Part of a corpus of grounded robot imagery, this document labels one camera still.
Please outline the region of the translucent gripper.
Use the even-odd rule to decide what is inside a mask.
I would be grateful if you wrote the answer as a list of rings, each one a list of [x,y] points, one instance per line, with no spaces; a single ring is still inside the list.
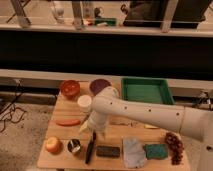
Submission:
[[[99,125],[99,124],[93,124],[90,123],[88,120],[86,120],[80,127],[79,133],[92,133],[96,132],[100,136],[104,137],[105,136],[105,126]]]

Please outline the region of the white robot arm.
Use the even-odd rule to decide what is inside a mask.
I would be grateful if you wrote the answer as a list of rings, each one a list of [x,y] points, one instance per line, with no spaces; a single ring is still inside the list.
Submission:
[[[91,109],[79,132],[104,133],[109,115],[126,117],[201,141],[197,171],[213,171],[213,111],[125,101],[119,98],[118,90],[112,86],[104,88],[93,98]]]

